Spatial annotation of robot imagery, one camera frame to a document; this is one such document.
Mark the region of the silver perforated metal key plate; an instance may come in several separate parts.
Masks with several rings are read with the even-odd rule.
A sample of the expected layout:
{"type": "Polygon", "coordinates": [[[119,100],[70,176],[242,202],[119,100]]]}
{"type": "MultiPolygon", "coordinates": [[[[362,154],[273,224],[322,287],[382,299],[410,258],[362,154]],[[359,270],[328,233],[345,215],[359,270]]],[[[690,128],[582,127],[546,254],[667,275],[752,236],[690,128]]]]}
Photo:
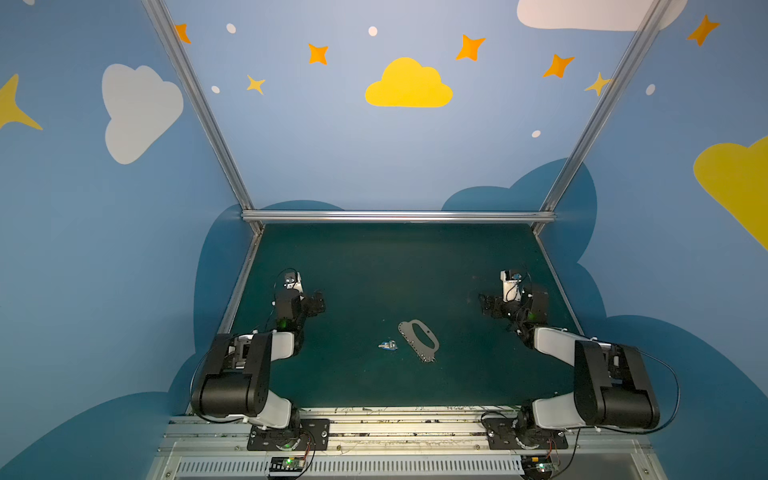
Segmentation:
{"type": "Polygon", "coordinates": [[[424,322],[418,319],[400,322],[398,331],[422,362],[436,361],[440,342],[424,322]]]}

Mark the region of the blue tag key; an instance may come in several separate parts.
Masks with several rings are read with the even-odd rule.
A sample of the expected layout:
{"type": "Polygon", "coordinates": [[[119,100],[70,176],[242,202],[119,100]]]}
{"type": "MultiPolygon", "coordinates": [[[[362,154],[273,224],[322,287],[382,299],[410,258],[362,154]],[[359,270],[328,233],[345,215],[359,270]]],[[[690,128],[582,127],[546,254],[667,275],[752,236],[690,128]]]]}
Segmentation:
{"type": "Polygon", "coordinates": [[[394,340],[381,342],[378,345],[378,347],[385,351],[396,351],[398,349],[397,344],[394,340]]]}

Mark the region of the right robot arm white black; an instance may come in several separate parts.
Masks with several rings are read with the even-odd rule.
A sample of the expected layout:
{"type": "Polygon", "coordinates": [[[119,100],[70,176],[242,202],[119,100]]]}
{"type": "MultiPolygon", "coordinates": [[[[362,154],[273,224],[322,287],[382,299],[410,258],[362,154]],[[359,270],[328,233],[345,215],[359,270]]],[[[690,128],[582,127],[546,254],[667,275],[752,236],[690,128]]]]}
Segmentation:
{"type": "Polygon", "coordinates": [[[509,322],[511,331],[534,351],[573,370],[571,392],[524,403],[516,417],[517,439],[531,444],[537,437],[566,430],[599,428],[627,435],[649,435],[667,428],[677,417],[682,397],[679,378],[675,404],[663,421],[645,361],[657,359],[636,347],[603,342],[548,323],[548,293],[537,285],[505,280],[500,296],[480,294],[481,312],[509,322]]]}

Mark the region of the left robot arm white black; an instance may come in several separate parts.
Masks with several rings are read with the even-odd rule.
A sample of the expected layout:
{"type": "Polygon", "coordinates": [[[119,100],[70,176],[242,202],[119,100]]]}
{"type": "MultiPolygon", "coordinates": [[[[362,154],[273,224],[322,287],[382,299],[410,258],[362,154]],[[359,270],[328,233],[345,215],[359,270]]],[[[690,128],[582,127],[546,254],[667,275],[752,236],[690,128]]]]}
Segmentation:
{"type": "Polygon", "coordinates": [[[276,327],[250,334],[217,335],[191,382],[193,413],[211,423],[245,420],[262,430],[299,429],[292,402],[270,390],[272,364],[298,355],[306,320],[326,311],[323,293],[297,288],[275,299],[276,327]]]}

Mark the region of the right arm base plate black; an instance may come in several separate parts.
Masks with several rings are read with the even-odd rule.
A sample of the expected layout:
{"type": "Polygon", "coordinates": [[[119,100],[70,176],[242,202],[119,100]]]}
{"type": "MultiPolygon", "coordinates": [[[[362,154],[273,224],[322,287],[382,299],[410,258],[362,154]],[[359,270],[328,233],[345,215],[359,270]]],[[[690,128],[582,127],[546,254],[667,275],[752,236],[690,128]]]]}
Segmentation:
{"type": "Polygon", "coordinates": [[[481,419],[480,424],[491,450],[560,450],[569,446],[563,431],[519,426],[517,419],[491,416],[481,419]]]}

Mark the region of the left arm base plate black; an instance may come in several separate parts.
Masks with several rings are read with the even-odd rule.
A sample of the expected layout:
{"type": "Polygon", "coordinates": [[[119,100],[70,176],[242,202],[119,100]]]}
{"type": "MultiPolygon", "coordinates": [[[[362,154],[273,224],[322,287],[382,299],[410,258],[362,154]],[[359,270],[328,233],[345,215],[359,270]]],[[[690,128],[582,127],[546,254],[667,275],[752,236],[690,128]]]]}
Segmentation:
{"type": "Polygon", "coordinates": [[[330,420],[300,418],[284,429],[261,429],[255,425],[247,441],[248,451],[325,451],[328,448],[330,420]]]}

